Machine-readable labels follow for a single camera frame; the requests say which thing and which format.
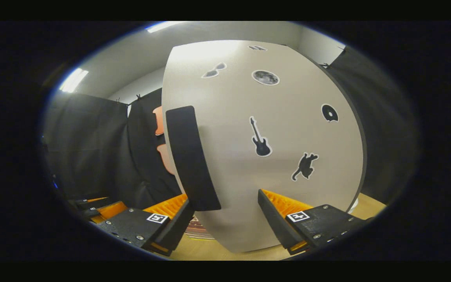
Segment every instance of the black curtain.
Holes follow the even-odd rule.
[[[390,204],[419,161],[416,109],[390,75],[350,47],[326,71],[347,93],[363,125],[368,157],[361,192]]]
[[[155,134],[156,116],[152,111],[159,106],[161,106],[161,88],[134,101],[128,117],[130,152],[137,171],[145,179],[136,191],[135,206],[140,208],[182,194],[177,180],[166,171],[161,155],[156,149],[165,143],[164,134],[159,136]]]
[[[129,155],[127,105],[82,94],[52,97],[43,141],[49,171],[68,200],[109,196],[143,182]]]

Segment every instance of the fluorescent light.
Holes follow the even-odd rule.
[[[86,77],[88,71],[82,69],[76,69],[73,71],[69,77],[64,81],[64,83],[60,86],[60,89],[64,92],[72,93],[79,85],[81,80]]]
[[[146,28],[145,30],[147,30],[149,33],[153,33],[156,32],[158,30],[162,30],[166,27],[171,27],[172,25],[176,25],[176,24],[180,24],[180,23],[185,23],[186,21],[166,21],[166,22],[162,22],[162,23],[158,23],[157,25],[153,25],[151,27]]]

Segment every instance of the ceiling light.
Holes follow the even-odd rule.
[[[166,22],[162,22],[162,23],[158,23],[157,25],[152,25],[148,28],[146,28],[145,30],[147,30],[149,33],[153,33],[156,32],[158,30],[162,30],[166,27],[171,27],[172,25],[176,25],[176,24],[180,24],[180,23],[185,23],[186,21],[166,21]]]
[[[86,77],[88,71],[82,69],[76,69],[73,71],[69,77],[64,81],[64,83],[60,86],[60,90],[68,93],[74,92],[79,83]]]

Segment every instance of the wooden table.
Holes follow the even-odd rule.
[[[358,200],[359,203],[352,215],[360,219],[376,216],[385,208],[385,204],[364,194],[359,194]],[[173,260],[281,260],[288,257],[292,256],[281,245],[250,252],[231,253],[217,241],[190,239],[187,235],[182,237],[179,246],[170,255],[170,259]]]

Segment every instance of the ceiling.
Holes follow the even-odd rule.
[[[297,49],[303,27],[290,22],[186,22],[149,33],[127,34],[86,59],[89,71],[76,92],[108,98],[122,87],[160,69],[174,46],[210,40],[252,40]]]

